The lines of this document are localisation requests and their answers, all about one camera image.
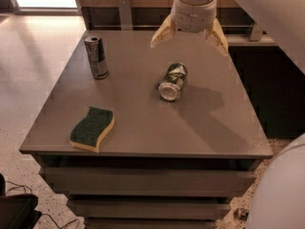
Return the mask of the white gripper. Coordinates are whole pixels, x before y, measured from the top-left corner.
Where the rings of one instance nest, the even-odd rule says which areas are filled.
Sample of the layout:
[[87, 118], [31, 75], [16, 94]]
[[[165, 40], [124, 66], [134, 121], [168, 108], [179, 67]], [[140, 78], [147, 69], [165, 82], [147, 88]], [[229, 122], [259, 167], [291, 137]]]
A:
[[185, 32], [198, 33], [206, 30], [205, 39], [216, 47], [222, 55], [228, 54], [228, 41], [216, 18], [216, 1], [203, 5], [187, 4], [182, 0], [173, 0], [171, 14], [152, 36], [151, 47], [173, 38], [176, 28]]

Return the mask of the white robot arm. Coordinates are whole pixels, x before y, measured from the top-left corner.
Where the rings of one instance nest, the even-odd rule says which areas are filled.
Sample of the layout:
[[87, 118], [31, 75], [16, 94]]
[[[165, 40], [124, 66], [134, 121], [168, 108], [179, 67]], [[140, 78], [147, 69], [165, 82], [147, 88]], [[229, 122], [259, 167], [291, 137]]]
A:
[[[176, 31], [200, 32], [222, 53], [228, 42], [215, 19], [217, 0], [173, 0], [170, 15], [151, 46]], [[305, 68], [305, 0], [234, 0], [298, 66]], [[255, 190], [245, 229], [305, 229], [305, 135], [292, 141], [267, 167]]]

